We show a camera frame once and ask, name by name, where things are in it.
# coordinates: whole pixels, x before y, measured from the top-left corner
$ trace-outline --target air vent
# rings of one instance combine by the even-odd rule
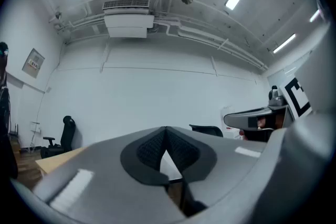
[[[103,9],[149,8],[150,0],[112,0],[104,2]]]

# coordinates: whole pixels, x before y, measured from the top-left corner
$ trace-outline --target black mesh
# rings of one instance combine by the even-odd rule
[[[182,172],[199,158],[200,150],[170,131],[167,133],[167,151],[177,169]]]
[[[122,150],[120,161],[137,181],[164,186],[169,178],[160,173],[160,163],[166,150],[187,183],[204,180],[217,161],[211,147],[172,127],[161,127],[131,142]]]
[[[139,146],[136,151],[139,160],[157,171],[160,170],[161,158],[165,152],[164,132],[161,132]]]

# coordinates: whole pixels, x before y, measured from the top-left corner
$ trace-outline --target chair backrest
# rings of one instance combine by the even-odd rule
[[[64,129],[61,137],[61,146],[65,152],[72,151],[71,142],[76,130],[75,121],[70,116],[65,116],[63,119]]]
[[[191,124],[189,124],[189,126],[195,132],[223,137],[222,131],[216,126],[197,126]]]

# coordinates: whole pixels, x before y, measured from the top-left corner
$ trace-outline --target wooden floor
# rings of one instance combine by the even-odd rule
[[[30,190],[42,178],[41,172],[35,163],[37,159],[41,159],[40,150],[36,150],[33,153],[21,152],[20,158],[17,161],[17,180]]]

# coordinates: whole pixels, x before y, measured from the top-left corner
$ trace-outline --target person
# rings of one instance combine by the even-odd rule
[[[5,175],[17,178],[17,164],[8,137],[10,102],[7,88],[7,57],[8,46],[0,42],[0,169]]]
[[[263,128],[272,128],[274,130],[280,129],[282,128],[284,118],[285,118],[285,115],[282,113],[267,116],[267,118],[262,116],[257,119],[258,129],[263,129]],[[268,137],[266,139],[264,135],[261,135],[257,131],[239,130],[239,135],[243,137],[243,140],[252,140],[252,141],[261,141],[261,142],[265,142],[265,140],[268,140],[269,138]]]

